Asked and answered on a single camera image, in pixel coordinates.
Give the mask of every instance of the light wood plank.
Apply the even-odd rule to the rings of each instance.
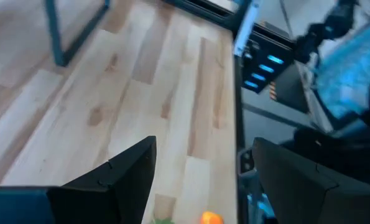
[[[62,76],[40,70],[0,119],[0,181],[45,113]]]
[[[1,184],[62,185],[154,135],[142,223],[198,223],[205,210],[236,223],[231,33],[161,1],[113,1],[73,63],[57,68],[42,2],[22,1],[0,0],[12,12],[0,17],[0,115],[40,68],[65,83],[49,110],[35,114],[40,122],[18,157],[0,155],[1,166],[14,161]],[[64,46],[99,3],[58,2]]]
[[[157,192],[177,197],[182,188],[182,177],[190,136],[192,108],[200,54],[200,36],[196,29],[191,29],[180,68],[180,77],[175,95],[171,102],[171,112],[167,139],[159,157]]]
[[[4,185],[64,184],[94,168],[129,81],[125,74],[106,71],[117,51],[115,40],[99,31]]]
[[[208,208],[210,192],[210,162],[187,157],[183,189],[173,212],[173,221],[178,224],[198,223]]]

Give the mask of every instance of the black metal frame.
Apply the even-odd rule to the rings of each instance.
[[[269,118],[271,120],[277,121],[281,124],[285,124],[285,125],[288,125],[288,126],[291,126],[291,127],[294,127],[294,128],[310,128],[309,126],[306,126],[306,125],[301,124],[299,122],[292,121],[292,120],[287,119],[283,116],[279,116],[277,114],[271,113],[267,110],[257,108],[255,106],[249,105],[247,103],[243,103],[243,108],[244,108],[244,110],[250,111],[254,114],[258,114],[258,115],[263,116],[265,118]]]
[[[59,21],[55,0],[45,0],[45,9],[49,19],[49,32],[52,41],[52,52],[57,65],[66,67],[70,63],[109,8],[110,0],[104,0],[104,4],[100,7],[95,16],[89,21],[89,23],[87,23],[77,38],[70,44],[69,48],[64,51],[62,49],[62,40],[59,31]]]
[[[241,57],[234,57],[234,102],[236,113],[236,152],[239,153],[246,147],[244,139],[244,113],[243,113],[243,100],[241,96],[241,87],[243,85],[242,64]],[[247,192],[242,189],[243,180],[240,176],[236,175],[237,184],[237,211],[238,223],[245,224],[248,222],[248,199]]]
[[[252,0],[244,0],[236,12],[231,12],[223,7],[209,2],[209,0],[163,0],[191,14],[207,21],[213,22],[237,35],[241,21]]]

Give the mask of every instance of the black panel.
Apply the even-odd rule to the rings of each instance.
[[[0,223],[55,223],[47,187],[0,187]]]
[[[248,110],[248,111],[253,112],[255,114],[261,115],[265,118],[269,118],[269,119],[272,119],[274,121],[280,122],[282,124],[286,124],[288,126],[292,126],[292,127],[295,127],[295,128],[309,128],[308,126],[306,126],[304,124],[301,124],[301,123],[292,121],[290,119],[281,117],[277,114],[271,113],[271,112],[266,111],[266,110],[262,110],[260,108],[255,107],[255,106],[249,105],[247,103],[243,103],[243,108],[244,108],[244,110]]]
[[[326,191],[337,183],[317,164],[265,139],[255,138],[252,155],[262,187],[279,223],[319,223]]]
[[[302,113],[308,113],[309,107],[303,90],[301,75],[295,64],[290,65],[275,80],[276,101]]]
[[[244,149],[244,118],[243,118],[243,103],[241,97],[241,85],[243,83],[241,73],[242,58],[234,57],[234,99],[235,99],[235,110],[236,110],[236,151]],[[241,180],[239,177],[236,179],[237,184],[237,211],[238,211],[238,223],[248,222],[248,199],[247,192],[241,190]]]
[[[247,46],[251,57],[244,60],[243,87],[256,93],[265,89],[294,62],[293,43],[259,25],[255,26]],[[271,56],[276,60],[270,60],[268,57]],[[253,74],[264,79],[255,78]]]
[[[141,223],[155,160],[149,136],[63,187],[0,187],[0,223]]]

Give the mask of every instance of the table leg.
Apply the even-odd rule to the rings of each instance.
[[[104,4],[100,7],[95,16],[87,23],[85,28],[80,32],[77,38],[74,39],[69,48],[66,51],[63,51],[55,0],[45,0],[45,10],[47,11],[49,33],[52,41],[52,53],[57,65],[65,67],[70,63],[80,47],[84,44],[85,40],[92,33],[93,29],[103,18],[109,7],[110,0],[104,0]]]

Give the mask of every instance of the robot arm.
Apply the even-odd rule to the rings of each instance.
[[[307,34],[298,37],[295,42],[294,59],[307,63],[310,60],[310,54],[317,53],[318,47],[324,40],[345,36],[352,29],[356,4],[357,0],[339,0],[323,23],[311,24]]]

